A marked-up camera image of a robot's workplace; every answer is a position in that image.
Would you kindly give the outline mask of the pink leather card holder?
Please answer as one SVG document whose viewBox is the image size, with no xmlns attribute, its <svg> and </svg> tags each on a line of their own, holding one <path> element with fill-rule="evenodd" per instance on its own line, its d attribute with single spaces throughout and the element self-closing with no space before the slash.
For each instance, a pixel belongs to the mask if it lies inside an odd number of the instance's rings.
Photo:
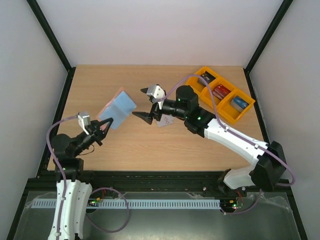
<svg viewBox="0 0 320 240">
<path fill-rule="evenodd" d="M 108 102 L 98 113 L 96 119 L 104 121 L 112 118 L 111 129 L 116 130 L 137 107 L 129 94 L 123 87 L 119 89 L 116 95 Z"/>
</svg>

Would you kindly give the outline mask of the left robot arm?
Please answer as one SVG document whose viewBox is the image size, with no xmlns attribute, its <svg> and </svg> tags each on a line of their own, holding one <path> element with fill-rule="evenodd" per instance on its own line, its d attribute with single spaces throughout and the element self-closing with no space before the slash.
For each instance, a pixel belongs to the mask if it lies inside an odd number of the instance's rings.
<svg viewBox="0 0 320 240">
<path fill-rule="evenodd" d="M 46 134 L 46 143 L 55 162 L 56 206 L 50 240 L 81 240 L 86 208 L 93 188 L 82 179 L 84 161 L 78 156 L 90 145 L 102 145 L 113 118 L 102 121 L 84 120 L 80 115 L 65 118 L 65 121 L 78 119 L 84 122 L 83 131 L 76 137 L 61 133 L 53 138 Z"/>
</svg>

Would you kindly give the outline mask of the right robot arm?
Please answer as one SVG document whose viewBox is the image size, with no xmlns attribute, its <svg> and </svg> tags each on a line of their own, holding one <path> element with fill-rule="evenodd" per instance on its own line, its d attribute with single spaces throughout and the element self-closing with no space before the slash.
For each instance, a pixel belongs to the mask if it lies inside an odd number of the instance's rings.
<svg viewBox="0 0 320 240">
<path fill-rule="evenodd" d="M 165 115 L 184 122 L 184 126 L 193 134 L 213 140 L 244 158 L 249 166 L 239 169 L 227 169 L 221 175 L 218 191 L 229 196 L 241 187 L 257 186 L 265 192 L 271 192 L 279 183 L 286 168 L 276 160 L 284 157 L 282 146 L 273 141 L 268 144 L 250 138 L 218 120 L 218 117 L 199 105 L 199 97 L 191 86 L 181 85 L 175 91 L 175 100 L 164 99 L 165 90 L 158 84 L 141 89 L 152 102 L 150 112 L 134 111 L 133 115 L 149 125 L 160 121 Z"/>
</svg>

